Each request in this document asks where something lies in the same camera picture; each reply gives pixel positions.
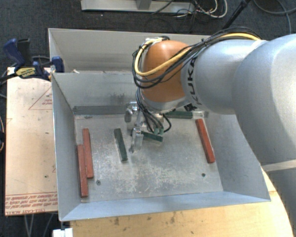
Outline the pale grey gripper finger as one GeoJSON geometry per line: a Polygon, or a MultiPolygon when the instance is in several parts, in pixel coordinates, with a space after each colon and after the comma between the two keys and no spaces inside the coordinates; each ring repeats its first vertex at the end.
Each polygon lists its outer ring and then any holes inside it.
{"type": "Polygon", "coordinates": [[[136,138],[137,138],[137,132],[136,132],[136,129],[132,129],[132,132],[131,132],[131,146],[129,148],[129,153],[133,154],[136,150],[136,138]]]}
{"type": "Polygon", "coordinates": [[[142,146],[144,135],[141,131],[136,131],[135,134],[135,149],[140,150],[142,146]]]}

